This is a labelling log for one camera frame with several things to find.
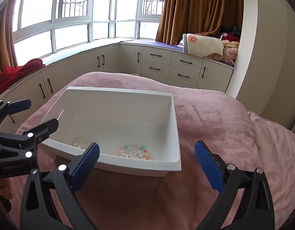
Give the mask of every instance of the window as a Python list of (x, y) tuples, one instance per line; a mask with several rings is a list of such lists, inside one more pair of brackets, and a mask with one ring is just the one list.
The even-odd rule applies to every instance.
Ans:
[(103, 38), (155, 39), (163, 6), (164, 0), (16, 0), (17, 58), (24, 63)]

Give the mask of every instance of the red towel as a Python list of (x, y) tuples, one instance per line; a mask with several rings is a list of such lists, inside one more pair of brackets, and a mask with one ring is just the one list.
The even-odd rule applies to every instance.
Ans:
[(239, 37), (233, 36), (233, 35), (231, 35), (231, 34), (229, 34), (229, 33), (225, 33), (225, 34), (221, 37), (221, 40), (222, 40), (222, 41), (229, 40), (229, 41), (240, 42), (240, 38), (239, 38)]
[(41, 59), (32, 59), (24, 66), (16, 68), (5, 67), (5, 71), (0, 73), (0, 94), (20, 79), (42, 67), (45, 67), (45, 64), (42, 63)]

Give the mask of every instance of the pink blanket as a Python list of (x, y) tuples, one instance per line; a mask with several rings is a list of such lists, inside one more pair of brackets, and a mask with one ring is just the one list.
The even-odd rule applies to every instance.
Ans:
[[(101, 230), (196, 228), (218, 196), (195, 159), (193, 147), (198, 140), (239, 169), (265, 170), (274, 201), (276, 229), (294, 209), (295, 135), (247, 112), (232, 97), (119, 73), (87, 73), (70, 86), (152, 90), (171, 92), (174, 96), (182, 171), (170, 172), (165, 177), (141, 177), (94, 169), (76, 197)], [(22, 124), (17, 134), (39, 124), (65, 89)], [(68, 161), (60, 157), (53, 161), (38, 150), (38, 163), (41, 171), (49, 171)], [(17, 225), (25, 181), (26, 176), (12, 178), (14, 199), (10, 215)], [(57, 195), (53, 197), (63, 222), (70, 226)], [(232, 221), (239, 201), (240, 194), (224, 225)]]

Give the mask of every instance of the brown curtain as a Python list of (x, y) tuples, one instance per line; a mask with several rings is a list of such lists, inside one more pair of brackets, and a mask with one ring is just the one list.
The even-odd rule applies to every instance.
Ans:
[(8, 0), (0, 12), (0, 73), (5, 67), (17, 67), (12, 22), (16, 0)]
[(214, 35), (221, 26), (241, 30), (243, 0), (165, 0), (156, 41), (177, 45), (184, 33)]

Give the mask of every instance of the white wall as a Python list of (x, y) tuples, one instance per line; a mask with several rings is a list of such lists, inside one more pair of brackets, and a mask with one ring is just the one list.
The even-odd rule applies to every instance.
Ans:
[(287, 8), (288, 33), (285, 56), (280, 75), (264, 108), (261, 116), (282, 124), (291, 129), (295, 122), (295, 13), (289, 3), (285, 2)]
[(286, 0), (244, 0), (243, 31), (226, 93), (249, 111), (261, 114), (272, 94), (283, 64), (287, 31)]

